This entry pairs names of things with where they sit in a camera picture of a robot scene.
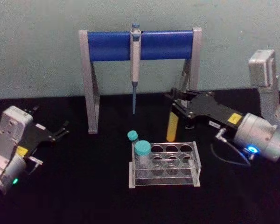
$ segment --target black tablecloth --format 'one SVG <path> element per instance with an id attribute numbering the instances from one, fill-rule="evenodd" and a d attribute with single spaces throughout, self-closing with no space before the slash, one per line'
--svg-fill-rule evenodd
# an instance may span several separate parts
<path id="1" fill-rule="evenodd" d="M 260 115 L 256 90 L 216 91 L 216 99 L 242 113 Z M 176 141 L 198 145 L 200 188 L 128 188 L 134 129 L 141 139 L 165 142 L 170 101 L 163 94 L 138 94 L 136 115 L 130 95 L 102 96 L 98 134 L 87 132 L 84 97 L 0 100 L 40 109 L 34 120 L 56 131 L 65 120 L 70 134 L 35 157 L 44 161 L 32 175 L 0 196 L 0 223 L 280 223 L 280 162 L 256 158 L 251 168 L 223 163 L 210 152 L 216 130 L 184 130 Z M 230 151 L 217 145 L 222 156 Z"/>

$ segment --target blue bar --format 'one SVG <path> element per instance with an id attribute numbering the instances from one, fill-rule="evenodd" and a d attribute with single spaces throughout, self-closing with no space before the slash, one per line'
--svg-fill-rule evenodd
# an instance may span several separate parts
<path id="1" fill-rule="evenodd" d="M 88 32 L 90 60 L 130 60 L 130 32 Z M 141 60 L 190 59 L 193 31 L 143 31 Z"/>

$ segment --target yellow sticker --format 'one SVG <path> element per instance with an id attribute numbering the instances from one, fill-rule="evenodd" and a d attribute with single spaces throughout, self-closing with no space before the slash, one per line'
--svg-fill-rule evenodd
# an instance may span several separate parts
<path id="1" fill-rule="evenodd" d="M 230 118 L 228 119 L 228 122 L 236 125 L 238 123 L 239 120 L 241 120 L 242 116 L 237 114 L 237 113 L 233 113 Z"/>
<path id="2" fill-rule="evenodd" d="M 177 124 L 178 124 L 178 117 L 175 115 L 175 113 L 170 112 L 168 128 L 167 128 L 167 137 L 166 137 L 167 141 L 172 142 L 175 140 Z"/>
<path id="3" fill-rule="evenodd" d="M 21 147 L 21 146 L 17 147 L 17 154 L 19 154 L 20 156 L 24 157 L 27 152 L 28 152 L 28 149 Z"/>

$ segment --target wall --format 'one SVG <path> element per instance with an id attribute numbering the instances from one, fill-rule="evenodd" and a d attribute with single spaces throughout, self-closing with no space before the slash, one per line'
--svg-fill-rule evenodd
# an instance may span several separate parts
<path id="1" fill-rule="evenodd" d="M 280 0 L 0 0 L 0 98 L 82 95 L 77 31 L 203 29 L 200 89 L 249 87 L 247 62 L 275 49 Z M 102 94 L 130 93 L 129 62 L 96 63 Z M 182 61 L 141 62 L 139 91 L 168 91 Z"/>

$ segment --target blue cap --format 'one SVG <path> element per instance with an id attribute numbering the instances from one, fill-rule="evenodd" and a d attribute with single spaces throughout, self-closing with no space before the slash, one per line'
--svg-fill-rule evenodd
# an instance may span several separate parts
<path id="1" fill-rule="evenodd" d="M 135 141 L 138 138 L 138 134 L 136 131 L 131 130 L 127 133 L 127 137 L 129 138 L 130 141 Z"/>
<path id="2" fill-rule="evenodd" d="M 137 155 L 148 155 L 151 153 L 150 149 L 150 143 L 145 140 L 137 141 L 135 145 L 135 152 L 137 153 Z"/>
<path id="3" fill-rule="evenodd" d="M 140 24 L 134 22 L 132 23 L 132 28 L 140 28 Z"/>

